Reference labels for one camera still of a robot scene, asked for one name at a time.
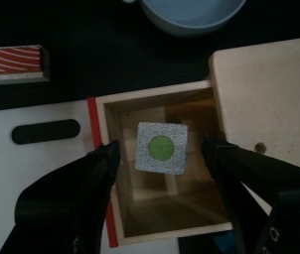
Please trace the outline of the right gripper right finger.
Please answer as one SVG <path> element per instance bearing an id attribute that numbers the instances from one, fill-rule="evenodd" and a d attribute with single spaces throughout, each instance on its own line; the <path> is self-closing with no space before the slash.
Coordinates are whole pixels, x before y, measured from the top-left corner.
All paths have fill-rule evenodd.
<path id="1" fill-rule="evenodd" d="M 203 154 L 239 254 L 300 254 L 300 168 L 209 136 Z"/>

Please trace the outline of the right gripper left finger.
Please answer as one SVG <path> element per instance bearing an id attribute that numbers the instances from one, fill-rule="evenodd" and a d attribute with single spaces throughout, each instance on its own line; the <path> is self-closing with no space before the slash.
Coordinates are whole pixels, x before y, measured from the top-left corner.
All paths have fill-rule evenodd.
<path id="1" fill-rule="evenodd" d="M 114 141 L 23 190 L 15 207 L 15 226 L 0 254 L 101 254 L 120 160 L 120 143 Z"/>

